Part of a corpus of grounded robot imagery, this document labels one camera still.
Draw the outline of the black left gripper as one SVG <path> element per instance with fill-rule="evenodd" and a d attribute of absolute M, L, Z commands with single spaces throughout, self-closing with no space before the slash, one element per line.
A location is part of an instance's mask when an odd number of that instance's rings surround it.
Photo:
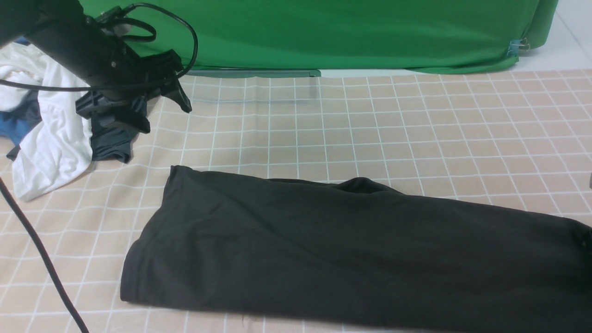
<path fill-rule="evenodd" d="M 146 57 L 134 55 L 130 63 L 116 64 L 108 72 L 109 89 L 89 91 L 76 101 L 76 113 L 96 120 L 102 127 L 148 134 L 150 122 L 135 111 L 135 103 L 162 96 L 183 112 L 192 111 L 191 101 L 177 78 L 183 69 L 180 56 L 173 50 Z"/>

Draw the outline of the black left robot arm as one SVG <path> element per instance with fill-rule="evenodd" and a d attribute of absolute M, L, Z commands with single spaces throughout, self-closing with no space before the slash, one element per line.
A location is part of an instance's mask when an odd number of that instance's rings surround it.
<path fill-rule="evenodd" d="M 182 65 L 173 51 L 140 57 L 128 42 L 152 42 L 156 30 L 129 18 L 137 8 L 149 8 L 178 21 L 192 36 L 190 63 Z M 182 111 L 192 106 L 179 79 L 194 66 L 198 36 L 189 23 L 174 13 L 149 3 L 114 7 L 99 17 L 84 14 L 77 0 L 3 0 L 1 2 L 1 46 L 23 37 L 45 55 L 75 74 L 87 88 L 28 85 L 7 80 L 1 84 L 48 92 L 83 92 L 76 103 L 77 114 L 97 120 L 102 127 L 122 127 L 150 132 L 146 116 L 133 108 L 139 100 L 159 96 L 178 104 Z"/>

